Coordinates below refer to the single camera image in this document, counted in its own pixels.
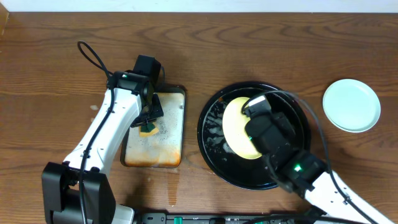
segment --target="round plate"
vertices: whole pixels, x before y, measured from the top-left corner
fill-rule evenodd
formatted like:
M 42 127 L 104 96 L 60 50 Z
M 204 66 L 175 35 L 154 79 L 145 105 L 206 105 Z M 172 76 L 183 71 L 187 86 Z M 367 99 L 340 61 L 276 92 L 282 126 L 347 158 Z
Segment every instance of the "round plate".
M 230 101 L 237 97 L 252 97 L 264 90 L 278 90 L 276 86 L 259 82 L 230 85 L 210 98 L 198 122 L 200 152 L 212 171 L 235 186 L 265 190 L 277 187 L 265 170 L 261 159 L 243 159 L 235 154 L 224 137 L 223 113 Z M 273 112 L 283 111 L 297 133 L 293 142 L 297 147 L 310 148 L 311 133 L 307 119 L 299 105 L 281 93 L 267 95 Z
M 326 90 L 323 110 L 337 128 L 360 133 L 377 123 L 381 106 L 376 93 L 367 84 L 344 79 L 334 82 Z

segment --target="yellow disc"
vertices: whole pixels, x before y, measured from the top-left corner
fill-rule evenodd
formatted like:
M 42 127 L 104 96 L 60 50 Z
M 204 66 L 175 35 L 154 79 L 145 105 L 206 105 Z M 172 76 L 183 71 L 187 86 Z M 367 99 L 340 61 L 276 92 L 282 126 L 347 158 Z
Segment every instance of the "yellow disc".
M 249 98 L 238 97 L 228 103 L 223 115 L 223 132 L 230 148 L 240 157 L 257 159 L 262 156 L 250 141 L 244 130 L 250 118 L 241 113 L 242 106 Z

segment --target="round black plate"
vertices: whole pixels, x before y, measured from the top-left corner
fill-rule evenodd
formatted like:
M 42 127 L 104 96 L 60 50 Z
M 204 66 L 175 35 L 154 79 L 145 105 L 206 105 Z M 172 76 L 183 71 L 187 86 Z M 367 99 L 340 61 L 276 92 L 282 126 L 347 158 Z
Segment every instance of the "round black plate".
M 277 187 L 271 180 L 260 159 L 243 159 L 228 146 L 223 134 L 223 113 L 233 99 L 252 97 L 264 90 L 280 90 L 276 86 L 259 83 L 236 83 L 220 90 L 205 105 L 198 122 L 198 143 L 200 152 L 208 166 L 223 180 L 235 186 L 266 190 Z M 311 133 L 307 118 L 297 102 L 291 97 L 276 93 L 267 95 L 272 111 L 284 112 L 297 134 L 296 147 L 309 149 Z

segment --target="sponge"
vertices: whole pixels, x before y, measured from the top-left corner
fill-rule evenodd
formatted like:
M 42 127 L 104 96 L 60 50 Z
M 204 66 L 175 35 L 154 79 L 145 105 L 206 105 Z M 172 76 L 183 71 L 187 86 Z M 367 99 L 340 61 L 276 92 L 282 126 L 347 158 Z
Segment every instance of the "sponge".
M 159 129 L 155 123 L 148 123 L 145 126 L 140 126 L 138 132 L 140 137 L 148 137 L 158 133 Z

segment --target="white wall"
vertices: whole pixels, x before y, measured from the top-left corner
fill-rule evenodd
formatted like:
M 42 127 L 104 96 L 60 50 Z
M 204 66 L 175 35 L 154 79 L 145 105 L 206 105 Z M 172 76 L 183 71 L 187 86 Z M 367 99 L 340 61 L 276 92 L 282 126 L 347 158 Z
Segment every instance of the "white wall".
M 0 0 L 10 12 L 398 12 L 398 0 Z

